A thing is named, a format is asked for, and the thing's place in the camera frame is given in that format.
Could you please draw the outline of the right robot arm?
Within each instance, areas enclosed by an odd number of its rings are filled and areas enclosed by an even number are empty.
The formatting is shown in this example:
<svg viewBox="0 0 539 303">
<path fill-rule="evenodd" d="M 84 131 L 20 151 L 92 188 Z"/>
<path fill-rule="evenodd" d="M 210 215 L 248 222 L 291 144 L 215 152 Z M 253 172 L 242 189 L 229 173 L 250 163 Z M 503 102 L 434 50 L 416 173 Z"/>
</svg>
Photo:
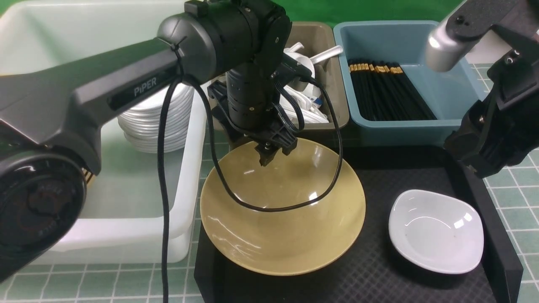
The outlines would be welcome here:
<svg viewBox="0 0 539 303">
<path fill-rule="evenodd" d="M 509 46 L 487 71 L 493 87 L 443 147 L 477 177 L 518 165 L 539 144 L 537 0 L 465 0 L 431 31 L 427 65 L 450 71 L 490 31 Z"/>
</svg>

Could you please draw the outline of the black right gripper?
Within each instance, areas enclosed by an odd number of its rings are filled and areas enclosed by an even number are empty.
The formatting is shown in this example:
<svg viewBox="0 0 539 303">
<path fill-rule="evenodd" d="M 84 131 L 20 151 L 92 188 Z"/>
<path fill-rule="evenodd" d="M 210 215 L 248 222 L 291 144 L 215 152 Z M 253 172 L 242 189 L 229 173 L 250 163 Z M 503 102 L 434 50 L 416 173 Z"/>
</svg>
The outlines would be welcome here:
<svg viewBox="0 0 539 303">
<path fill-rule="evenodd" d="M 443 148 L 479 178 L 521 163 L 538 147 L 538 77 L 502 75 L 465 113 Z"/>
</svg>

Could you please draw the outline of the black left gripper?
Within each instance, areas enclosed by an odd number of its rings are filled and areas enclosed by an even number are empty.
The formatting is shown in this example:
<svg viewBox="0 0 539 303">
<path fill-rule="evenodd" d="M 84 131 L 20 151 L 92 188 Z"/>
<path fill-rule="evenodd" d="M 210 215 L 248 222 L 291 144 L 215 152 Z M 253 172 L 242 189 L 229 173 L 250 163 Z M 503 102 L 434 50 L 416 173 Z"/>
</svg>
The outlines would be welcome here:
<svg viewBox="0 0 539 303">
<path fill-rule="evenodd" d="M 285 126 L 275 108 L 279 93 L 275 83 L 263 76 L 254 63 L 243 63 L 225 73 L 226 81 L 215 80 L 208 87 L 208 96 L 216 105 L 211 110 L 229 139 L 236 142 L 246 136 L 257 142 L 259 163 L 266 167 L 282 150 L 289 155 L 298 138 Z"/>
</svg>

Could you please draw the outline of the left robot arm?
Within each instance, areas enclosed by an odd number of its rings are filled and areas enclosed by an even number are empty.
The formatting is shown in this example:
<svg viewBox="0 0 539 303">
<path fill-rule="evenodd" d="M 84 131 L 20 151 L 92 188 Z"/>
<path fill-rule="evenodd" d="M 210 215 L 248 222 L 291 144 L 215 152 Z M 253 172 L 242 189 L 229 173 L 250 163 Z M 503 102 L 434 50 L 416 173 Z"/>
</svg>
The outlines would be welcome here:
<svg viewBox="0 0 539 303">
<path fill-rule="evenodd" d="M 27 74 L 1 77 L 1 280 L 69 232 L 101 171 L 101 128 L 145 98 L 227 75 L 224 115 L 258 145 L 260 164 L 297 145 L 279 107 L 293 60 L 285 9 L 270 0 L 188 1 L 156 38 Z"/>
</svg>

